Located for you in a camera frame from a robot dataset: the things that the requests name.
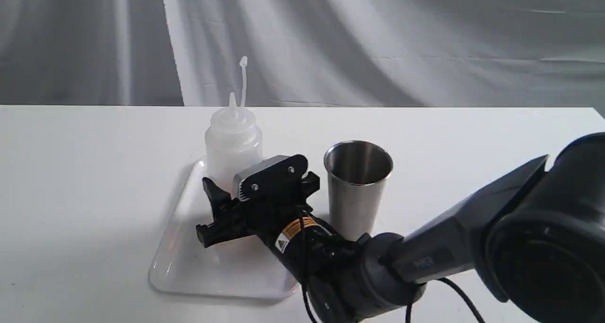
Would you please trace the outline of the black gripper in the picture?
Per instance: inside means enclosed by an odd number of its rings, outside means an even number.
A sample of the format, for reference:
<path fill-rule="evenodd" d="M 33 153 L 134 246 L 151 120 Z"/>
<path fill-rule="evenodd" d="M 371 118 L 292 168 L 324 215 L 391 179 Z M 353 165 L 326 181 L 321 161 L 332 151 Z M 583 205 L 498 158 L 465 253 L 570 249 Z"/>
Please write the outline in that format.
<path fill-rule="evenodd" d="M 359 264 L 371 237 L 341 236 L 312 215 L 308 198 L 320 190 L 320 177 L 307 172 L 297 198 L 259 197 L 259 185 L 240 182 L 237 197 L 202 178 L 212 222 L 197 224 L 204 248 L 257 236 L 300 283 L 302 301 L 313 323 L 360 323 L 374 315 L 374 299 Z"/>

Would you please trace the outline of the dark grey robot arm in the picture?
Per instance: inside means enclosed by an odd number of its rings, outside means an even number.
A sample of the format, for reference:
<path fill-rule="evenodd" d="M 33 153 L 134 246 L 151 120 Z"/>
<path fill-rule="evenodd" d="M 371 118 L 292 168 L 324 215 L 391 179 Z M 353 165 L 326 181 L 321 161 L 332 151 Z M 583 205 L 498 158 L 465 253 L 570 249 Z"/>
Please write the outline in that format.
<path fill-rule="evenodd" d="M 546 170 L 534 158 L 477 190 L 409 236 L 348 240 L 312 215 L 320 189 L 303 155 L 244 171 L 232 198 L 203 178 L 213 222 L 197 225 L 205 248 L 257 236 L 301 284 L 314 323 L 360 323 L 411 308 L 430 281 L 467 294 L 448 276 L 476 271 L 500 302 L 539 323 L 602 323 L 605 301 L 605 149 L 602 132 L 566 146 Z"/>

